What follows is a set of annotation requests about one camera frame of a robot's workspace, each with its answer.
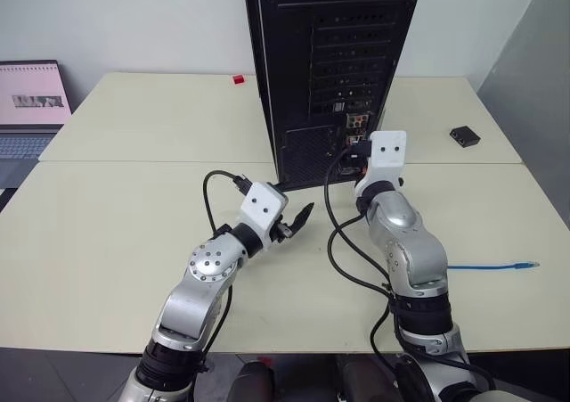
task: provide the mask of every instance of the laptop keyboard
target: laptop keyboard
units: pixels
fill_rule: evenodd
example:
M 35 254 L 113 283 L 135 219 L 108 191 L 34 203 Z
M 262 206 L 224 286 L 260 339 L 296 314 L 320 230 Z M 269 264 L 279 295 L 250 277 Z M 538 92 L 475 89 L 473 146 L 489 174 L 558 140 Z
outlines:
M 51 140 L 50 136 L 0 136 L 0 159 L 37 159 Z

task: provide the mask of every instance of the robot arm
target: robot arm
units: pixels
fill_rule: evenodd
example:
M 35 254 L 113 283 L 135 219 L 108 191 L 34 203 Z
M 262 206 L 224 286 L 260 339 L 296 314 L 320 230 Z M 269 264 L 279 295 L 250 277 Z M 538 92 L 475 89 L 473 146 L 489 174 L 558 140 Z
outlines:
M 374 132 L 370 142 L 367 172 L 355 187 L 356 206 L 366 214 L 370 238 L 387 261 L 395 334 L 405 353 L 396 367 L 404 401 L 523 400 L 503 392 L 482 393 L 481 376 L 491 390 L 493 380 L 468 363 L 460 328 L 452 321 L 444 247 L 396 191 L 405 132 Z
M 285 194 L 268 183 L 240 178 L 246 194 L 234 228 L 223 226 L 191 254 L 182 281 L 170 292 L 141 363 L 131 372 L 121 402 L 185 401 L 203 349 L 214 327 L 224 292 L 238 270 L 261 250 L 292 237 L 306 222 L 307 205 L 288 226 L 281 222 Z

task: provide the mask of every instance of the power cord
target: power cord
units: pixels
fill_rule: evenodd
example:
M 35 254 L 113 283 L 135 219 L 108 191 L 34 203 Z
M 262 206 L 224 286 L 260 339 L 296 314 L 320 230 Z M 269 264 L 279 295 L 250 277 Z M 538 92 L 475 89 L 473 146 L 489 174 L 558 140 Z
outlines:
M 324 177 L 324 205 L 327 209 L 327 213 L 329 214 L 330 222 L 332 222 L 333 226 L 335 227 L 335 230 L 338 231 L 338 235 L 340 235 L 340 237 L 342 237 L 342 239 L 346 242 L 346 244 L 348 246 L 350 246 L 361 257 L 363 257 L 364 260 L 366 260 L 366 262 L 368 262 L 371 266 L 376 268 L 384 277 L 386 277 L 386 280 L 389 281 L 390 276 L 388 275 L 388 272 L 386 271 L 386 269 L 383 266 L 381 266 L 378 262 L 376 262 L 374 259 L 372 259 L 370 256 L 368 256 L 366 253 L 364 253 L 358 246 L 356 246 L 353 243 L 352 240 L 350 240 L 348 238 L 348 236 L 345 234 L 345 232 L 342 231 L 342 228 L 340 228 L 340 225 L 338 224 L 338 221 L 335 218 L 334 213 L 332 212 L 332 207 L 330 206 L 330 196 L 329 196 L 330 174 L 332 173 L 332 170 L 338 166 L 338 164 L 342 160 L 342 158 L 345 157 L 347 154 L 348 154 L 348 149 L 345 148 L 337 156 L 337 158 L 332 161 L 329 168 L 327 169 L 327 174 Z
M 214 223 L 214 217 L 212 216 L 212 209 L 210 207 L 210 201 L 208 198 L 208 181 L 214 175 L 222 175 L 229 177 L 238 187 L 241 189 L 239 183 L 244 181 L 244 178 L 240 176 L 235 176 L 230 172 L 226 172 L 225 170 L 212 170 L 204 177 L 204 182 L 202 183 L 202 194 L 204 195 L 204 207 L 206 208 L 206 213 L 208 214 L 208 222 L 212 229 L 212 234 L 216 233 L 216 224 Z M 233 286 L 228 288 L 228 297 L 225 302 L 224 312 L 222 313 L 222 317 L 220 317 L 220 321 L 217 323 L 215 330 L 212 332 L 212 336 L 208 340 L 206 347 L 202 350 L 202 364 L 206 363 L 206 356 L 208 352 L 212 348 L 214 341 L 216 340 L 217 334 L 220 333 L 222 326 L 224 326 L 225 318 L 230 313 L 230 307 L 232 305 L 232 295 L 233 295 Z M 194 402 L 194 389 L 196 389 L 196 378 L 198 375 L 194 376 L 194 379 L 191 382 L 190 389 L 188 391 L 188 401 Z
M 329 237 L 329 242 L 327 243 L 327 253 L 329 254 L 329 261 L 332 264 L 332 266 L 335 268 L 335 270 L 337 270 L 341 275 L 343 275 L 345 278 L 347 278 L 348 280 L 350 280 L 353 283 L 359 284 L 361 286 L 364 286 L 366 288 L 372 289 L 373 291 L 377 291 L 378 293 L 381 293 L 382 295 L 386 296 L 388 298 L 388 304 L 386 305 L 386 309 L 384 310 L 384 313 L 382 314 L 382 316 L 380 317 L 380 319 L 374 324 L 374 327 L 372 328 L 372 331 L 370 332 L 370 344 L 372 346 L 372 350 L 374 351 L 374 354 L 377 356 L 377 358 L 386 366 L 388 367 L 388 369 L 390 371 L 392 371 L 393 373 L 395 373 L 395 369 L 393 366 L 391 366 L 387 360 L 381 355 L 381 353 L 379 353 L 378 348 L 376 347 L 376 342 L 374 341 L 374 337 L 376 335 L 376 332 L 378 331 L 379 327 L 386 321 L 388 315 L 389 315 L 389 303 L 390 301 L 393 299 L 393 296 L 391 293 L 388 293 L 387 291 L 383 290 L 382 288 L 379 288 L 378 286 L 372 284 L 372 283 L 368 283 L 365 282 L 363 280 L 360 280 L 352 275 L 350 275 L 349 273 L 347 273 L 346 271 L 344 271 L 335 261 L 334 257 L 332 256 L 332 242 L 334 241 L 334 238 L 337 234 L 340 234 L 340 236 L 343 238 L 343 240 L 346 242 L 346 244 L 348 244 L 348 246 L 350 246 L 354 251 L 356 251 L 359 255 L 361 255 L 367 262 L 369 262 L 369 264 L 373 265 L 375 268 L 378 269 L 378 271 L 380 273 L 382 273 L 383 276 L 386 277 L 386 279 L 388 280 L 388 284 L 390 282 L 389 279 L 389 274 L 387 273 L 387 271 L 380 266 L 378 263 L 376 263 L 371 257 L 369 257 L 368 255 L 366 255 L 362 250 L 360 250 L 349 238 L 348 236 L 342 231 L 344 227 L 346 226 L 350 226 L 351 224 L 353 224 L 354 222 L 359 221 L 360 219 L 362 219 L 364 217 L 364 215 L 360 215 L 358 217 L 354 217 L 352 219 L 347 220 L 346 222 L 344 222 L 343 224 L 339 224 L 338 221 L 336 220 L 334 213 L 332 212 L 332 207 L 330 206 L 330 196 L 329 196 L 329 183 L 330 183 L 330 174 L 332 173 L 332 170 L 338 166 L 339 162 L 342 160 L 343 157 L 345 157 L 347 154 L 349 153 L 349 149 L 345 148 L 345 150 L 343 150 L 336 159 L 333 160 L 333 162 L 330 164 L 328 170 L 327 170 L 327 174 L 325 176 L 324 179 L 324 202 L 325 202 L 325 207 L 327 209 L 327 213 L 329 214 L 329 218 L 330 221 L 332 222 L 333 226 L 335 227 L 335 229 L 333 230 L 333 232 L 330 234 Z M 476 373 L 478 375 L 480 375 L 481 377 L 483 377 L 486 382 L 487 382 L 487 386 L 489 388 L 489 390 L 496 390 L 496 385 L 494 382 L 493 377 L 483 368 L 480 368 L 478 366 L 475 365 L 470 365 L 466 362 L 461 363 L 461 362 L 456 362 L 454 360 L 451 359 L 445 359 L 445 358 L 440 358 L 437 356 L 432 356 L 429 355 L 428 353 L 426 353 L 425 351 L 421 351 L 419 348 L 413 346 L 412 344 L 410 344 L 408 341 L 403 339 L 402 334 L 400 333 L 400 325 L 399 325 L 399 319 L 398 316 L 395 315 L 395 320 L 394 320 L 394 324 L 395 324 L 395 336 L 398 339 L 398 342 L 400 343 L 400 345 L 407 350 L 410 353 L 413 353 L 414 355 L 416 355 L 417 357 L 421 357 L 427 360 L 431 360 L 433 362 L 437 362 L 438 364 L 441 365 L 447 365 L 447 366 L 451 366 L 451 367 L 455 367 L 455 368 L 459 368 L 459 369 L 464 369 L 467 371 L 470 371 L 471 373 Z

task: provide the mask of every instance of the white tabletop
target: white tabletop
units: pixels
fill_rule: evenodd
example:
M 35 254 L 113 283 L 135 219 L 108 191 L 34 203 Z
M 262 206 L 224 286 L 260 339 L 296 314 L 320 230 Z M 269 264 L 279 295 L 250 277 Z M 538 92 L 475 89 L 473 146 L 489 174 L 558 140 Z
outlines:
M 269 163 L 266 131 L 255 77 L 110 73 L 40 160 Z
M 40 163 L 0 214 L 0 346 L 139 353 L 192 248 L 208 238 L 201 178 L 212 168 L 273 180 L 271 164 Z M 449 274 L 453 318 L 467 350 L 570 346 L 570 233 L 523 165 L 408 165 L 404 192 L 454 264 L 540 261 L 524 271 Z M 332 187 L 339 218 L 351 185 Z M 233 223 L 241 196 L 211 189 L 216 222 Z M 214 347 L 228 352 L 370 352 L 385 301 L 337 275 L 325 253 L 331 225 L 322 189 L 289 194 L 285 220 L 316 207 L 295 239 L 253 258 Z M 364 224 L 355 242 L 383 258 Z M 343 243 L 338 260 L 376 281 Z M 399 351 L 391 325 L 379 348 Z
M 478 145 L 449 136 L 465 125 Z M 465 78 L 395 78 L 382 129 L 408 132 L 410 163 L 521 161 Z M 131 73 L 106 75 L 40 160 L 273 162 L 256 77 Z

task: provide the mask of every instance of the computer tower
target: computer tower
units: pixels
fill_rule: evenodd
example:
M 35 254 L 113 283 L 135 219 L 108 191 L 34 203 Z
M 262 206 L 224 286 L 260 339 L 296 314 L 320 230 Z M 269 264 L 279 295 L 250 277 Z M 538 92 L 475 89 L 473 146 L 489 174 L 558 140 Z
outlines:
M 417 0 L 246 0 L 280 187 L 321 185 L 379 124 Z M 356 179 L 342 163 L 332 182 Z

